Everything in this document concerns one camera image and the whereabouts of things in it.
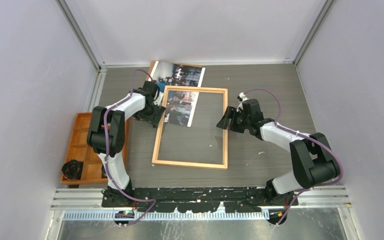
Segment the printed photo with white border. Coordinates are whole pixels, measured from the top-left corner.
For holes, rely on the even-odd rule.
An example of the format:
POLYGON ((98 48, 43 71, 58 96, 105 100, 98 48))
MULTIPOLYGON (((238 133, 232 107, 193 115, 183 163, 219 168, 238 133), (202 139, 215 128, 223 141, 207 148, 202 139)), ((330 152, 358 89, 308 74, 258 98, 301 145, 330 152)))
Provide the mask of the printed photo with white border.
POLYGON ((201 87, 191 85, 171 85, 163 82, 153 80, 159 86, 160 92, 164 93, 167 97, 166 111, 164 114, 164 122, 179 125, 182 127, 191 127, 193 124, 193 116, 195 113, 196 103, 198 101, 199 93, 191 91, 170 90, 164 92, 166 87, 201 87))

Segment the clear plastic sheet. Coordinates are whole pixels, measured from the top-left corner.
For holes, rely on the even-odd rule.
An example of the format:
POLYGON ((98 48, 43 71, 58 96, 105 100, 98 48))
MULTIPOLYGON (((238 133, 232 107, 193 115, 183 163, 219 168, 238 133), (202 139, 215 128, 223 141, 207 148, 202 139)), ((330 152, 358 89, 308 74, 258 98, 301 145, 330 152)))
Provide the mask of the clear plastic sheet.
POLYGON ((159 138, 157 160, 198 164, 223 163, 224 131, 216 127, 224 115, 224 95, 198 92, 192 126, 165 123, 159 138))

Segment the light wooden picture frame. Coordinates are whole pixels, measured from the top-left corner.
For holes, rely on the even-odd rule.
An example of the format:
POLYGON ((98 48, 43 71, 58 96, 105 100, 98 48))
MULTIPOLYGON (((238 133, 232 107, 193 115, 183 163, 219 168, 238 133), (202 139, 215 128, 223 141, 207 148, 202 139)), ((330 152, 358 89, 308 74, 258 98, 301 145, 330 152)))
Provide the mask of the light wooden picture frame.
POLYGON ((228 106, 228 90, 167 86, 157 127, 154 165, 228 168, 228 132, 216 125, 228 106))

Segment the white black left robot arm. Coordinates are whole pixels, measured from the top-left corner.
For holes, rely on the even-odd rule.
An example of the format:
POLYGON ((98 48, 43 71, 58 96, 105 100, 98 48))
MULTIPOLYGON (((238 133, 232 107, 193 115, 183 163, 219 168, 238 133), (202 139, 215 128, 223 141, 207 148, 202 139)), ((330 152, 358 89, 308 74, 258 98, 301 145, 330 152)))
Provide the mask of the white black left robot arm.
POLYGON ((156 82, 145 81, 121 100, 92 110, 86 143, 101 160, 107 176, 107 188, 102 193, 105 201, 121 207, 136 201, 122 154, 126 121, 134 117, 157 128, 165 111, 162 97, 156 82))

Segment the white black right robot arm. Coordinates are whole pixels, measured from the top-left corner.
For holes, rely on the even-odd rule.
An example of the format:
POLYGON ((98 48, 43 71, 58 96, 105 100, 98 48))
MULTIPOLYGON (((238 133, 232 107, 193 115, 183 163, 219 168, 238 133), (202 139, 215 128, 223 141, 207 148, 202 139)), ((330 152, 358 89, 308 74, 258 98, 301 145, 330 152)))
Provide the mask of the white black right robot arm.
POLYGON ((290 153, 292 170, 266 182, 263 196, 271 205, 279 205, 297 190, 308 190, 342 178, 342 165, 324 134, 300 133, 265 118, 256 99, 245 99, 238 107, 227 107, 216 126, 236 133, 248 130, 257 139, 290 153))

